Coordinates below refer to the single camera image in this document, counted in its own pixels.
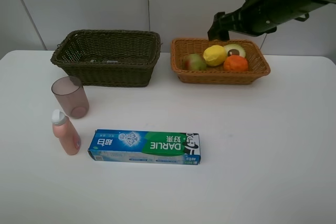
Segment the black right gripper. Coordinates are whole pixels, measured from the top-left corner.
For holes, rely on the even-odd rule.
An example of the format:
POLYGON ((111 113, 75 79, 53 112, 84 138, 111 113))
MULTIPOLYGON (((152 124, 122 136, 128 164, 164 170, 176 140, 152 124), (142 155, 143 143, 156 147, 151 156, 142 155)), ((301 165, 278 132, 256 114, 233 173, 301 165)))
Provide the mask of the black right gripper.
POLYGON ((232 13, 214 15, 207 32, 208 40, 228 41, 228 31, 256 37, 273 33, 277 26, 293 19, 304 22, 309 18, 309 4, 309 0, 246 0, 232 13))

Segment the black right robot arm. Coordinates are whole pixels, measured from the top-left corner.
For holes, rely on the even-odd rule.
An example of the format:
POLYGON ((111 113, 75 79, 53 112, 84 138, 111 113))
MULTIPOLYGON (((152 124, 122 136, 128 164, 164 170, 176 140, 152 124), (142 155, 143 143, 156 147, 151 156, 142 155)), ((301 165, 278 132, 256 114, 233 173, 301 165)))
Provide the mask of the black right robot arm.
POLYGON ((208 39, 228 41, 230 31, 254 37, 274 33, 279 25, 290 20, 305 22, 310 12, 334 3, 335 0, 245 0, 234 12, 215 14, 208 39))

